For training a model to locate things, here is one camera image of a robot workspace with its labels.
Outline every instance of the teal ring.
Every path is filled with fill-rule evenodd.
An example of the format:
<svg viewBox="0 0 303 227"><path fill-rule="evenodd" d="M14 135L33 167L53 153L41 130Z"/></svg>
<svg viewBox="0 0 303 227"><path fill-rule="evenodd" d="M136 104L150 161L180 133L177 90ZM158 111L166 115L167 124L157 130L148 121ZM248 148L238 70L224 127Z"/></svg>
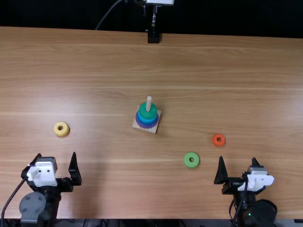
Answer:
<svg viewBox="0 0 303 227"><path fill-rule="evenodd" d="M154 122L154 121L156 120L157 117L158 117L158 114L157 114L154 118L145 119L145 118L143 118L143 117L140 115L140 113L139 113L139 111L138 111L138 118L139 118L139 120L140 120L143 124L152 123L152 122Z"/></svg>

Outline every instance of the black mount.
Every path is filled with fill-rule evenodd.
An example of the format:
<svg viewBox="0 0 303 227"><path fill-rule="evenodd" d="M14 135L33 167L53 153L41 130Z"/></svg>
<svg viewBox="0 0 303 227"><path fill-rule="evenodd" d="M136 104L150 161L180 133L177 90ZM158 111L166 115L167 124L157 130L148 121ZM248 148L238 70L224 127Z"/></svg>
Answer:
<svg viewBox="0 0 303 227"><path fill-rule="evenodd" d="M255 158L251 160L251 164L250 168L264 168ZM232 203L234 203L235 208L241 207L237 218L239 227L272 227L277 214L276 205L268 200L256 201L256 195L265 190L265 186L256 192L238 191L238 188L247 181L249 174L250 172L242 172L241 177L229 177L223 157L220 156L214 184L224 184L222 194L232 194Z"/></svg>
<svg viewBox="0 0 303 227"><path fill-rule="evenodd" d="M22 214L22 227L53 227L57 217L61 193L72 192L74 186L81 185L82 183L77 156L74 152L68 169L71 175L70 178L56 178L57 186L37 187L33 181L28 180L27 172L30 167L35 166L35 163L42 158L54 157L42 157L41 154L38 154L21 174L21 178L25 179L34 191L26 195L20 203L19 210Z"/></svg>

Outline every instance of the cable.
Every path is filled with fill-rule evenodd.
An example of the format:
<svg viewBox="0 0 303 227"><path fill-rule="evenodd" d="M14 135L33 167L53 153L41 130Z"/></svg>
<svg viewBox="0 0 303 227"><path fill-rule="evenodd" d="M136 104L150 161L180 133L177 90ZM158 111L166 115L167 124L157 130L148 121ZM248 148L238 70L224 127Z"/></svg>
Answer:
<svg viewBox="0 0 303 227"><path fill-rule="evenodd" d="M59 219L59 220L57 220L56 224L60 221L69 221L71 223L75 223L75 219Z"/></svg>
<svg viewBox="0 0 303 227"><path fill-rule="evenodd" d="M84 220L84 223L83 223L83 226L82 226L82 227L84 227L84 226L85 226L86 221L87 221L87 219L85 219L85 220Z"/></svg>
<svg viewBox="0 0 303 227"><path fill-rule="evenodd" d="M186 227L184 221L182 219L180 219L181 224L183 225L183 227Z"/></svg>
<svg viewBox="0 0 303 227"><path fill-rule="evenodd" d="M20 182L20 184L17 186L17 188L14 190L14 192L12 193L12 195L9 197L8 201L5 203L2 213L1 213L1 226L4 227L4 214L5 214L5 210L8 207L9 203L11 202L11 200L13 199L13 197L16 195L16 193L18 192L18 190L21 188L21 186L24 184L26 180L26 177Z"/></svg>
<svg viewBox="0 0 303 227"><path fill-rule="evenodd" d="M103 20L107 17L107 15L110 13L110 11L112 11L112 9L122 0L117 0L112 6L111 8L109 8L109 10L106 12L106 14L101 18L100 22L98 23L97 27L95 28L95 30L98 30L101 23L103 22Z"/></svg>
<svg viewBox="0 0 303 227"><path fill-rule="evenodd" d="M240 211L240 209L241 209L241 207L242 207L242 203L243 203L243 201L244 201L244 197L245 197L245 194L246 194L246 192L247 192L247 187L248 187L248 179L246 178L246 179L245 179L244 193L243 193L243 195L242 195L242 198L241 198L240 204L239 204L239 206L238 206L238 208L237 208L237 210L236 210L236 213L235 213L235 215L233 216L232 226L231 226L231 227L234 227L234 226L235 226L235 222L236 222L237 216L238 216L239 211Z"/></svg>
<svg viewBox="0 0 303 227"><path fill-rule="evenodd" d="M230 206L229 206L229 216L231 217L231 219L230 219L231 223L232 223L232 221L233 221L232 214L231 214L233 204L234 204L234 201L232 200L232 202L231 202L231 204L230 204Z"/></svg>

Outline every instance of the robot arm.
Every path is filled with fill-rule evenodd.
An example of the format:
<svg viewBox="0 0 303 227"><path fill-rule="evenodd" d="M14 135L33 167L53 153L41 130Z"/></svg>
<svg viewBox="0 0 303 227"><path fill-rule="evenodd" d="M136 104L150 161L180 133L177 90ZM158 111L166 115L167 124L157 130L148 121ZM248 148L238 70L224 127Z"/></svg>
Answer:
<svg viewBox="0 0 303 227"><path fill-rule="evenodd" d="M70 178L55 178L57 163L54 157L36 158L22 171L21 178L34 191L20 202L22 227L53 227L57 217L62 192L72 192L81 185L82 178L74 152L69 166Z"/></svg>
<svg viewBox="0 0 303 227"><path fill-rule="evenodd" d="M222 194L232 194L236 213L232 227L238 220L239 227L270 227L276 219L277 207L268 200L256 201L256 195L271 185L274 177L268 175L264 166L253 158L252 165L242 177L228 177L223 157L219 158L219 165L214 184L224 184Z"/></svg>

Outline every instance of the wooden table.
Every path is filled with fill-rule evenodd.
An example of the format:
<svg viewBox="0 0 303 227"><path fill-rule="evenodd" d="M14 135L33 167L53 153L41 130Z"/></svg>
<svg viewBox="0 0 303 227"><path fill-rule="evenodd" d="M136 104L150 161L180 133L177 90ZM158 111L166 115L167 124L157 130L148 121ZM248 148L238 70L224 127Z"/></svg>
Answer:
<svg viewBox="0 0 303 227"><path fill-rule="evenodd" d="M63 193L58 218L229 218L232 196L214 185L256 157L275 177L257 196L277 218L303 217L303 40L0 28L1 207L37 153L83 184ZM132 128L151 95L156 135ZM71 128L65 138L53 126ZM227 142L215 147L212 136ZM183 156L201 158L187 169ZM8 207L17 218L24 185Z"/></svg>

